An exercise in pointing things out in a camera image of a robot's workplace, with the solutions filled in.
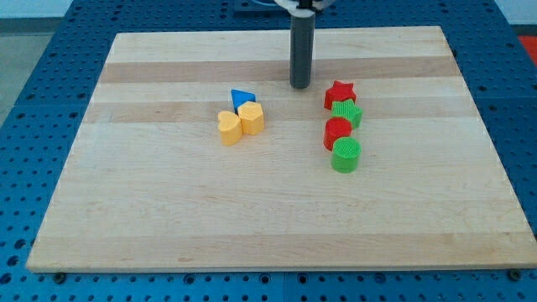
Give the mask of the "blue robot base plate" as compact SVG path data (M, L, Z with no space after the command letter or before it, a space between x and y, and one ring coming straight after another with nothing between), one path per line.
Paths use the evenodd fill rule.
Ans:
M237 16L286 12L274 0L232 0L232 11Z

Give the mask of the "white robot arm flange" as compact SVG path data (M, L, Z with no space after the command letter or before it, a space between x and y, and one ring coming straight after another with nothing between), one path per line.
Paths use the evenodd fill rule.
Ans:
M296 18L310 18L331 6L336 0L274 0L274 2Z

